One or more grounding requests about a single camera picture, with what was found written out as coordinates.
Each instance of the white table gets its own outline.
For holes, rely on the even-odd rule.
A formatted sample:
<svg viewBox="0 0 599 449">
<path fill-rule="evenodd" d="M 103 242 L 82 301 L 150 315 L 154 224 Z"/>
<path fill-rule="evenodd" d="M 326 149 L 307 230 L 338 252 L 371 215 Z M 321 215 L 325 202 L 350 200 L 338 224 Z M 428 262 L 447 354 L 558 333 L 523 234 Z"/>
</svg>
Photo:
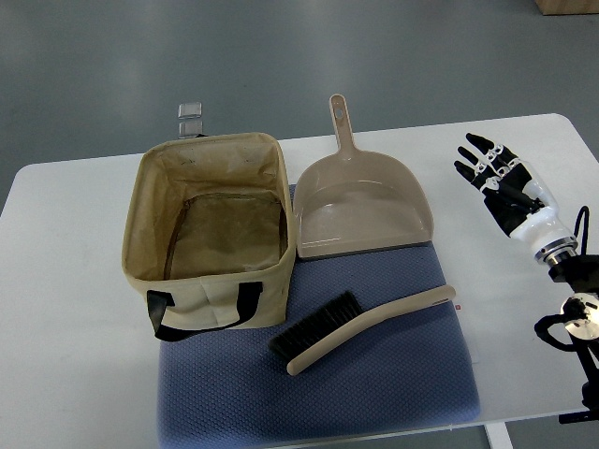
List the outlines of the white table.
<svg viewBox="0 0 599 449">
<path fill-rule="evenodd" d="M 356 134 L 404 162 L 435 220 L 433 242 L 461 305 L 481 414 L 470 425 L 583 410 L 575 354 L 533 325 L 570 295 L 506 238 L 454 170 L 465 133 L 532 162 L 573 226 L 599 210 L 599 164 L 570 122 L 539 115 Z M 334 136 L 281 141 L 290 182 L 336 150 Z M 6 447 L 155 447 L 159 342 L 120 267 L 140 155 L 22 169 L 0 216 L 0 434 Z M 592 230 L 596 227 L 592 218 Z M 597 253 L 591 233 L 590 253 Z"/>
</svg>

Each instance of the blue textured cloth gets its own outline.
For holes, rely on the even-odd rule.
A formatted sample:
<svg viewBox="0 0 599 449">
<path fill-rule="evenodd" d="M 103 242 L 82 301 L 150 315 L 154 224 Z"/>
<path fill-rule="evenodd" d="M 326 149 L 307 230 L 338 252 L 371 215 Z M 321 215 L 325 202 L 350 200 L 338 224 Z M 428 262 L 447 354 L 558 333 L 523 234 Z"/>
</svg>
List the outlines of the blue textured cloth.
<svg viewBox="0 0 599 449">
<path fill-rule="evenodd" d="M 274 445 L 476 418 L 471 360 L 451 302 L 374 326 L 295 377 L 268 349 L 272 337 L 345 290 L 367 310 L 445 283 L 431 243 L 298 260 L 285 324 L 162 343 L 162 446 Z"/>
</svg>

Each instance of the canvas storage basket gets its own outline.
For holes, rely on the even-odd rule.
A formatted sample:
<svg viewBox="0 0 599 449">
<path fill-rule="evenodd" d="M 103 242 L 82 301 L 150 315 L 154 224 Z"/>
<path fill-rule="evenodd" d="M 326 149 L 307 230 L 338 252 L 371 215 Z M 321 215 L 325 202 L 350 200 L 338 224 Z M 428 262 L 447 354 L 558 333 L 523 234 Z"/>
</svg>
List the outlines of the canvas storage basket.
<svg viewBox="0 0 599 449">
<path fill-rule="evenodd" d="M 282 323 L 295 250 L 274 138 L 192 138 L 143 155 L 122 262 L 160 340 Z"/>
</svg>

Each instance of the brush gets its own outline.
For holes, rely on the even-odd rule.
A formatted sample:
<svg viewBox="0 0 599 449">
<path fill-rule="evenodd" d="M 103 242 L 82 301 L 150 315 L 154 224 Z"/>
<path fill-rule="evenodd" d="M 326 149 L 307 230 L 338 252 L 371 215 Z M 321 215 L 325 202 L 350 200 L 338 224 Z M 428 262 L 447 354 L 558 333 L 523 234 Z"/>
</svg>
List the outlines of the brush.
<svg viewBox="0 0 599 449">
<path fill-rule="evenodd" d="M 274 337 L 269 348 L 295 376 L 361 331 L 388 318 L 442 304 L 455 295 L 451 285 L 443 285 L 364 311 L 354 295 L 345 292 Z"/>
</svg>

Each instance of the dustpan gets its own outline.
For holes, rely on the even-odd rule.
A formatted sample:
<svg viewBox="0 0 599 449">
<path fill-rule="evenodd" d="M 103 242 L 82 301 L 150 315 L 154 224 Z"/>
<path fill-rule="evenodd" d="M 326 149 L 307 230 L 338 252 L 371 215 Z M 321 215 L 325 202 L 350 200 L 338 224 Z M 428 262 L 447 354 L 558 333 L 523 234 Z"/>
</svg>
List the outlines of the dustpan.
<svg viewBox="0 0 599 449">
<path fill-rule="evenodd" d="M 306 169 L 293 211 L 298 256 L 325 257 L 423 243 L 432 239 L 429 203 L 412 172 L 397 159 L 354 143 L 345 98 L 330 100 L 339 150 Z"/>
</svg>

